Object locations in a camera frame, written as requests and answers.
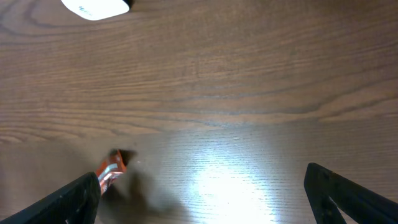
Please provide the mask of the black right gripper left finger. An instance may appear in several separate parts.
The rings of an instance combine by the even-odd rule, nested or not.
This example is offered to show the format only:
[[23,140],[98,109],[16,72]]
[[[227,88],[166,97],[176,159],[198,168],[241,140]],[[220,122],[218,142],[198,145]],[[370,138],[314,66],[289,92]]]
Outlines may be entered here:
[[1,224],[93,224],[100,197],[98,178],[88,172]]

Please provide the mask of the orange chocolate bar wrapper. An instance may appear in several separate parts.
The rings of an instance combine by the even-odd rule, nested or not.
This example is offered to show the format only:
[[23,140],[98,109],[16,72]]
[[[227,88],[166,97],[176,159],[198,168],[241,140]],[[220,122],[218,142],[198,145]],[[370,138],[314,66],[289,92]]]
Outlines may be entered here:
[[101,195],[114,183],[114,181],[127,170],[131,152],[124,149],[112,149],[101,161],[95,174],[98,178]]

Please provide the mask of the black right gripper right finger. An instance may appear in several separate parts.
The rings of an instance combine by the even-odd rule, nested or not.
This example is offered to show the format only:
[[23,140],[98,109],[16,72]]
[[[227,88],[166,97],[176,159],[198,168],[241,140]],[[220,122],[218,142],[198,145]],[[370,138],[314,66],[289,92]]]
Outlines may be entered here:
[[308,164],[304,189],[317,223],[345,223],[342,213],[356,223],[397,223],[397,203],[319,164]]

